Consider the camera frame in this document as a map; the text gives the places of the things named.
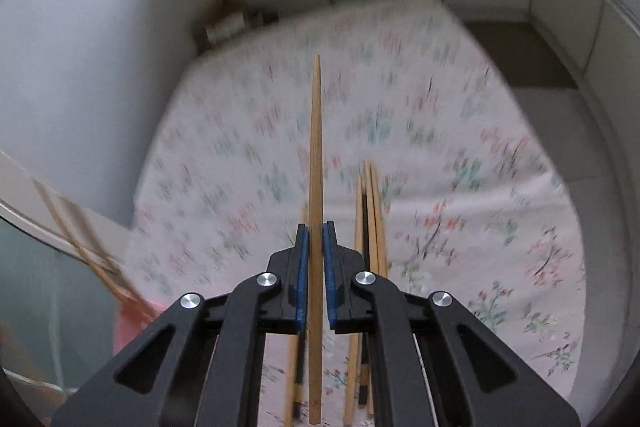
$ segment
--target chopstick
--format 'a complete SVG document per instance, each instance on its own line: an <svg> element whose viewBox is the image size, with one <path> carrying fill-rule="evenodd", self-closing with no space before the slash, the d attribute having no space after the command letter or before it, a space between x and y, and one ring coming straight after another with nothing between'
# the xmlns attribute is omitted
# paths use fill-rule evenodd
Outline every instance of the chopstick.
<svg viewBox="0 0 640 427"><path fill-rule="evenodd" d="M42 376L40 370L30 359L24 346L9 327L2 323L0 323L0 358L2 360L12 360L12 369L23 377L35 382L46 383L46 378ZM65 389L59 392L54 391L48 385L42 385L35 387L35 390L42 396L46 405L55 409L60 407L66 400Z"/></svg>
<svg viewBox="0 0 640 427"><path fill-rule="evenodd" d="M311 140L309 161L309 299L308 370L309 423L322 420L322 92L320 55L314 57L311 96Z"/></svg>
<svg viewBox="0 0 640 427"><path fill-rule="evenodd" d="M103 270L100 266L98 266L89 256L88 252L84 249L84 247L80 244L80 242L76 239L76 236L71 232L69 227L66 225L65 221L60 217L60 214L56 210L53 205L53 201L49 197L49 193L43 184L33 178L33 185L36 187L38 194L40 195L40 199L42 203L44 203L45 207L49 211L51 218L55 222L56 226L60 229L63 237L66 241L74 247L74 249L78 252L80 258L88 264L89 268L96 275L98 279L104 284L110 293L123 305L131 306L131 299L126 298L123 295L121 289L116 283L111 280L111 277L107 275L105 270ZM133 299L134 308L143 316L146 320L151 322L156 318L156 313L153 311L151 306L144 299L138 301L137 299Z"/></svg>
<svg viewBox="0 0 640 427"><path fill-rule="evenodd" d="M308 206L302 207L302 223L308 223ZM289 337L287 356L287 388L284 402L284 427L291 427L293 420L300 419L303 399L303 378L305 374L306 331Z"/></svg>
<svg viewBox="0 0 640 427"><path fill-rule="evenodd" d="M371 178L371 162L366 161L364 164L365 179L367 182L367 223L369 225L369 271L380 273L380 264L378 259L378 233L376 231L376 210L373 197L373 181ZM373 414L373 390L371 385L371 374L369 372L369 398L367 400L367 411Z"/></svg>
<svg viewBox="0 0 640 427"><path fill-rule="evenodd" d="M367 183L366 177L362 179L362 254L365 261L365 269L369 266L369 219L367 212ZM369 337L367 335L360 336L361 353L360 353L360 378L358 385L358 405L365 407L369 399Z"/></svg>
<svg viewBox="0 0 640 427"><path fill-rule="evenodd" d="M382 217L380 192L378 191L378 170L373 163L370 165L370 168L371 184L373 185L373 206L376 214L376 247L378 251L378 273L380 273L382 277L386 277L388 267L386 264L385 221Z"/></svg>
<svg viewBox="0 0 640 427"><path fill-rule="evenodd" d="M133 300L144 310L145 315L156 317L156 311L148 304L148 302L146 302L146 299L140 295L133 283L125 277L120 268L113 262L111 255L107 252L106 248L95 233L95 230L89 223L89 219L87 218L84 210L73 201L62 197L60 199L62 199L67 212L69 216L71 216L72 221L76 224L76 227L78 227L78 229L84 234L84 237L89 241L91 248L100 256L109 269L116 274L118 278L118 286L131 295Z"/></svg>
<svg viewBox="0 0 640 427"><path fill-rule="evenodd" d="M362 253L364 225L362 222L362 177L356 181L356 226L354 249ZM342 423L351 425L355 409L356 382L358 380L358 353L362 342L362 334L352 334L349 337L349 358L347 365L347 386L344 395L344 416Z"/></svg>

